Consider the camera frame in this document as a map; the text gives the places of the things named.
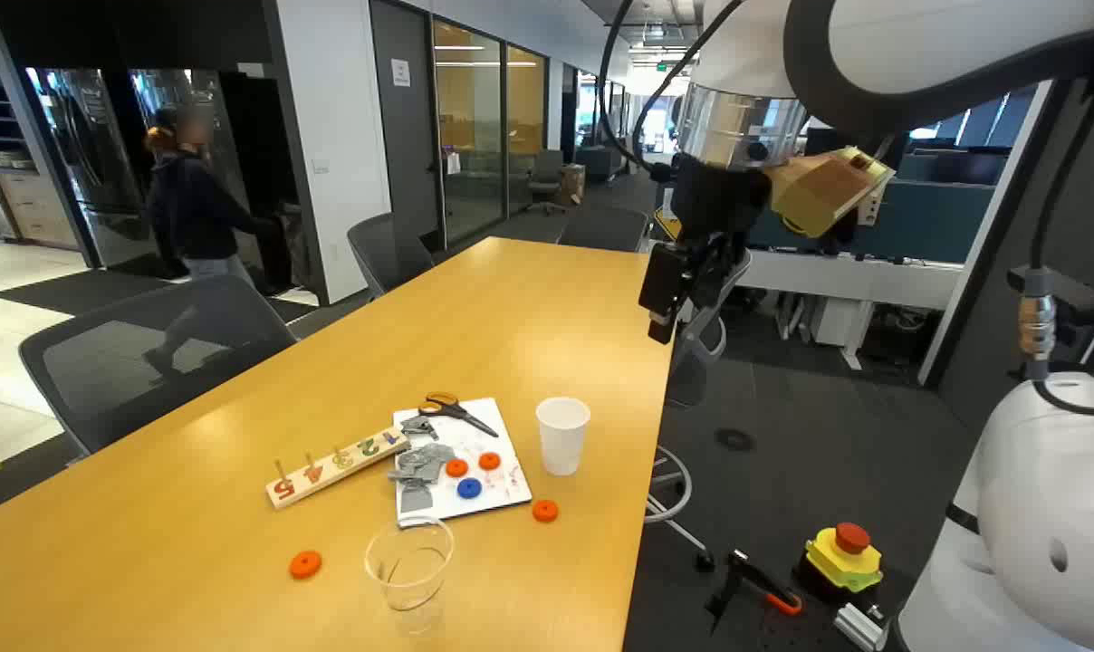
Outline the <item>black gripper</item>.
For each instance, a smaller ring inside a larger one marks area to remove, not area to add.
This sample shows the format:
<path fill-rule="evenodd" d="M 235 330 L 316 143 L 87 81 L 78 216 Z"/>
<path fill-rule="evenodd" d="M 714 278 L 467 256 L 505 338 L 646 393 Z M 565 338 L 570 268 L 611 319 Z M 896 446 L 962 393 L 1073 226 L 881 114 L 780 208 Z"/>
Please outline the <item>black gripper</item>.
<path fill-rule="evenodd" d="M 654 182 L 670 192 L 665 216 L 676 232 L 652 246 L 639 303 L 647 310 L 647 338 L 665 345 L 681 303 L 711 307 L 721 297 L 772 182 L 760 167 L 732 170 L 688 151 L 654 162 Z"/>

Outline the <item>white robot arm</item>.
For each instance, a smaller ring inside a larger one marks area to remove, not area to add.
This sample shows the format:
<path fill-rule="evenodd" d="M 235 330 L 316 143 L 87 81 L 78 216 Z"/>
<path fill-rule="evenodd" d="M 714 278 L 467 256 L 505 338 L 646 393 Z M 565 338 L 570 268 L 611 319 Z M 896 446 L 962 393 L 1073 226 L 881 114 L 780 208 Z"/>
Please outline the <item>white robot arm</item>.
<path fill-rule="evenodd" d="M 976 449 L 900 611 L 908 652 L 1094 652 L 1094 0 L 702 0 L 692 82 L 792 99 L 860 144 L 1040 82 L 995 226 L 966 256 L 935 389 Z"/>

